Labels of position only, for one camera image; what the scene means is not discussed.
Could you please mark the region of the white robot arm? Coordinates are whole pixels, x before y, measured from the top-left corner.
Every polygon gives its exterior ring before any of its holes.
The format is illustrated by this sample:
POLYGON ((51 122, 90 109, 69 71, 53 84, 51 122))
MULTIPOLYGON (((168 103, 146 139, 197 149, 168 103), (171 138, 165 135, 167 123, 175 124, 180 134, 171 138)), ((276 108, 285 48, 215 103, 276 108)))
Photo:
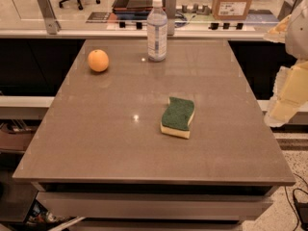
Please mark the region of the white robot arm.
POLYGON ((308 0, 269 29, 264 39, 284 43, 286 52, 296 58, 290 68, 279 68, 264 118, 269 127, 280 127, 308 101, 308 0))

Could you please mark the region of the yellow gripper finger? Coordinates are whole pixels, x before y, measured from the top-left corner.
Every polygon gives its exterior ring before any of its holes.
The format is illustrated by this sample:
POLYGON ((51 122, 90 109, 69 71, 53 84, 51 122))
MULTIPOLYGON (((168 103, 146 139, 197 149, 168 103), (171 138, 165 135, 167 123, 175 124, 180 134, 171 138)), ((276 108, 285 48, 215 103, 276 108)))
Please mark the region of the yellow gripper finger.
POLYGON ((291 68, 281 66, 274 82, 264 122, 269 127, 288 123, 308 101, 308 62, 296 62, 291 68))
POLYGON ((270 28, 265 34, 264 39, 274 43, 285 43, 288 24, 291 16, 287 15, 277 25, 270 28))

